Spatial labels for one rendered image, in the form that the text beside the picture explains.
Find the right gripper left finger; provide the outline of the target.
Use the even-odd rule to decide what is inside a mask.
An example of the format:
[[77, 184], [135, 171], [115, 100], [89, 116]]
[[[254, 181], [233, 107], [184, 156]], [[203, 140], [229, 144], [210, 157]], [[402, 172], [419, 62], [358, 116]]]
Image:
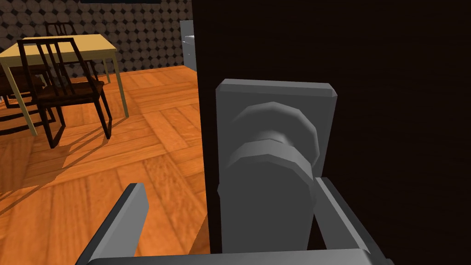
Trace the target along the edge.
[[139, 265], [134, 255], [148, 210], [144, 185], [129, 184], [75, 265]]

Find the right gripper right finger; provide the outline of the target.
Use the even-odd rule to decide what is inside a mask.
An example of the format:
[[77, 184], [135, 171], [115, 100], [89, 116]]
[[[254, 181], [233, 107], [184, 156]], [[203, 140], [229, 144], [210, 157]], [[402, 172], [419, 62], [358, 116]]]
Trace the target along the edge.
[[369, 254], [369, 265], [395, 265], [361, 224], [328, 178], [315, 178], [314, 215], [326, 249], [361, 249]]

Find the dark brown door leaf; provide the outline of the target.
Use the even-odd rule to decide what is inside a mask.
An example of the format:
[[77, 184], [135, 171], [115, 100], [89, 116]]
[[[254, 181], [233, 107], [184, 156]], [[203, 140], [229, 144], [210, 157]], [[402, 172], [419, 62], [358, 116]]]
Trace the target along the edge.
[[217, 85], [325, 82], [323, 175], [385, 256], [471, 265], [471, 0], [191, 1], [212, 253]]

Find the dark wooden chair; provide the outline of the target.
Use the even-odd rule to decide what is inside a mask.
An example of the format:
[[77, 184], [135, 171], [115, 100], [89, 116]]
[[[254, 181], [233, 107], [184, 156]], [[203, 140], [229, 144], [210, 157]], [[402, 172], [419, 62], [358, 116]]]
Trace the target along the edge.
[[[60, 43], [71, 44], [87, 79], [85, 82], [73, 83], [71, 81], [65, 70], [65, 60], [61, 53]], [[19, 40], [17, 44], [32, 102], [38, 108], [50, 148], [53, 149], [59, 144], [66, 127], [62, 112], [63, 106], [94, 103], [105, 137], [110, 139], [112, 133], [112, 116], [103, 90], [104, 82], [92, 78], [75, 40], [72, 37], [54, 39], [41, 38], [36, 40]], [[37, 46], [46, 72], [51, 78], [51, 81], [46, 82], [46, 86], [41, 90], [37, 90], [32, 81], [30, 65], [24, 48], [26, 44], [34, 44]], [[56, 109], [61, 124], [55, 136], [52, 135], [46, 114], [46, 111], [52, 108]]]

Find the yellow wooden table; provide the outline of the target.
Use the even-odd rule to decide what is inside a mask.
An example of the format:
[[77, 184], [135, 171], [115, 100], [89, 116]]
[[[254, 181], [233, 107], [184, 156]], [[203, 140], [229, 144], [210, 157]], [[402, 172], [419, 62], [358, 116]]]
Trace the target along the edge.
[[[45, 43], [46, 41], [57, 42], [57, 41], [62, 41], [62, 39], [68, 41], [70, 38], [72, 38], [73, 42], [75, 43], [75, 46], [78, 49], [78, 52], [80, 52], [80, 55], [82, 56], [84, 60], [102, 59], [103, 61], [105, 61], [107, 58], [112, 59], [118, 87], [121, 94], [124, 114], [125, 114], [125, 117], [129, 117], [128, 106], [126, 103], [126, 98], [125, 98], [122, 81], [120, 77], [120, 70], [118, 67], [117, 59], [116, 59], [117, 49], [111, 42], [106, 40], [100, 34], [28, 37], [22, 40], [18, 40], [17, 44], [12, 45], [8, 49], [0, 53], [0, 64], [9, 81], [9, 84], [13, 90], [13, 93], [15, 94], [17, 98], [19, 108], [22, 111], [23, 117], [26, 120], [27, 128], [29, 129], [32, 136], [37, 136], [37, 131], [36, 131], [35, 126], [33, 125], [33, 121], [30, 117], [30, 114], [28, 113], [26, 109], [26, 106], [22, 97], [20, 96], [20, 91], [11, 73], [11, 67], [20, 67], [23, 65], [21, 61], [21, 57], [20, 57], [20, 47], [18, 46], [18, 44], [26, 44], [26, 42], [32, 43], [32, 41], [34, 40], [38, 40], [40, 41], [40, 44], [42, 44], [42, 43]], [[52, 55], [54, 56], [55, 59], [57, 59], [58, 54], [60, 52], [65, 62], [77, 61], [78, 58], [73, 49], [75, 46], [73, 46], [73, 43], [72, 44], [70, 43], [59, 44], [59, 48], [52, 49]], [[40, 58], [40, 51], [35, 45], [26, 45], [26, 47], [24, 47], [24, 51], [25, 51], [25, 56], [28, 63], [31, 63], [32, 65], [39, 65], [42, 62], [42, 59]]]

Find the pale grey cabinet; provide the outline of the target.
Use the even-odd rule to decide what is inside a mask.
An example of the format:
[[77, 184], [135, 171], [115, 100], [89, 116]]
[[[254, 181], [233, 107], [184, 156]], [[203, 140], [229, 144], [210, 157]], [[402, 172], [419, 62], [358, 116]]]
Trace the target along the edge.
[[182, 51], [184, 55], [184, 65], [196, 72], [197, 68], [193, 20], [181, 20], [180, 31], [182, 39]]

